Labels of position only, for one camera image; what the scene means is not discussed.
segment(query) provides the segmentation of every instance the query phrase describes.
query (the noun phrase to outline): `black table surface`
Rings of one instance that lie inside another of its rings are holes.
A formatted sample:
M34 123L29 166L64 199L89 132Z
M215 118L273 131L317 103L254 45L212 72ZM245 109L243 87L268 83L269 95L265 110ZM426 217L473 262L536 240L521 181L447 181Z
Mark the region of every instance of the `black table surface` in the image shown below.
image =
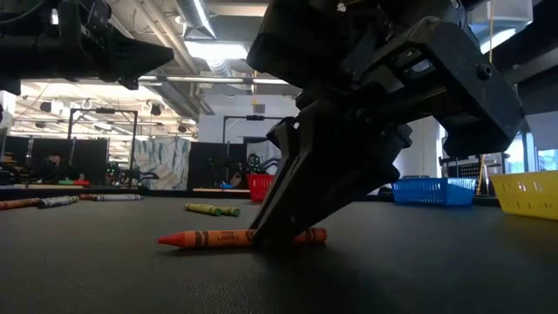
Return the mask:
M239 206L239 218L182 204ZM245 200L149 197L0 212L2 313L557 313L558 222L497 208L359 202L327 245L188 251L156 239L243 229Z

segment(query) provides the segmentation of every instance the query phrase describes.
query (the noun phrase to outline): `plastic basket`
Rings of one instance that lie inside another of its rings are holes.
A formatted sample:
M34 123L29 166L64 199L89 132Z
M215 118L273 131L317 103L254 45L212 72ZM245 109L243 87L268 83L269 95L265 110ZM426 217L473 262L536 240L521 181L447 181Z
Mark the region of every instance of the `plastic basket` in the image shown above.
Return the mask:
M558 171L491 177L502 210L558 220Z
M473 202L476 179L403 179L392 184L398 204L466 206Z
M275 176L272 174L247 174L246 176L252 201L263 201Z

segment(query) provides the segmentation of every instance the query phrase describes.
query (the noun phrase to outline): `green crayon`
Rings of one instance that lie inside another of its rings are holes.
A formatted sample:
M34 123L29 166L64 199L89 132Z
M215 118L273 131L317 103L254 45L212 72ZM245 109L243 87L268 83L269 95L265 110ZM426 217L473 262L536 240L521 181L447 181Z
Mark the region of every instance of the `green crayon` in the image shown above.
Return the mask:
M184 204L184 209L196 213L207 214L207 215L217 215L217 216L221 215L221 210L212 205Z
M241 214L241 210L239 208L231 208L231 207L218 207L221 210L222 215L232 215L234 217L238 217Z

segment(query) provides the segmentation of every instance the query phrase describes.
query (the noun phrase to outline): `red crayon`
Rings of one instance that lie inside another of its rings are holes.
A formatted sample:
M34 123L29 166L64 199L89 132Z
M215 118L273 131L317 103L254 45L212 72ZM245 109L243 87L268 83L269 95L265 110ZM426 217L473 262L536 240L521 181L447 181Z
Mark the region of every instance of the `red crayon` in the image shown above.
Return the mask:
M158 243L180 248L249 247L255 230L182 231L159 238ZM293 240L293 244L325 242L328 233L323 228L308 229Z
M0 201L0 210L35 206L40 201L41 199L39 198L23 199L23 200L15 200L15 201Z

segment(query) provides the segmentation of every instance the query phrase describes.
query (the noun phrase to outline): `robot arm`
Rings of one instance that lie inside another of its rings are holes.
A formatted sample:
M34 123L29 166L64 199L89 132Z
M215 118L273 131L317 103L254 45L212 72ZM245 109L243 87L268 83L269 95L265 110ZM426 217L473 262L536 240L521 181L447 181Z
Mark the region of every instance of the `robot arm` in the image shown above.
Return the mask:
M407 122L433 116L452 156L505 150L521 101L480 53L466 11L481 1L275 0L248 63L303 89L301 112L268 138L282 151L252 224L262 246L385 183L411 145Z
M54 78L100 78L138 89L139 76L173 60L170 48L122 35L111 15L104 0L2 1L0 90L18 95L21 79Z

